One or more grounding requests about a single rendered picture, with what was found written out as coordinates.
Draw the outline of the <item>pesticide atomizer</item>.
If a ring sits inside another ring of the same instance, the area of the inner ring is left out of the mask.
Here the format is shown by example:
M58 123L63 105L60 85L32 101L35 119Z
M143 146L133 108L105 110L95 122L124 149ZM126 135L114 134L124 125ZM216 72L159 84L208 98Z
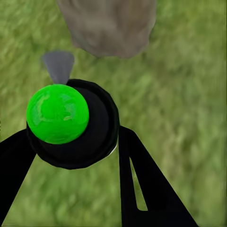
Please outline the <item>pesticide atomizer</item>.
M49 50L42 55L53 85L38 90L26 109L26 134L36 154L52 166L87 168L117 148L118 108L98 84L69 79L73 54Z

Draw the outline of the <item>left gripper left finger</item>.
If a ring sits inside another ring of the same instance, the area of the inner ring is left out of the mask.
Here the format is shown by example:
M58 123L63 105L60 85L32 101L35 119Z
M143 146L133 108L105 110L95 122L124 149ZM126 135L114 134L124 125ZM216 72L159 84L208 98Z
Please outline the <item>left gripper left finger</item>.
M0 143L0 227L35 156L26 129Z

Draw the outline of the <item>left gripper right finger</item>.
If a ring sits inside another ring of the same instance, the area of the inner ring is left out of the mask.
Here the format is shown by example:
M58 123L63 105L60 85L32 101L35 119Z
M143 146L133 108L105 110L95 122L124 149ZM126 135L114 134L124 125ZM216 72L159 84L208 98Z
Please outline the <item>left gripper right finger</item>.
M137 134L118 134L122 227L198 227ZM137 208L130 158L148 211Z

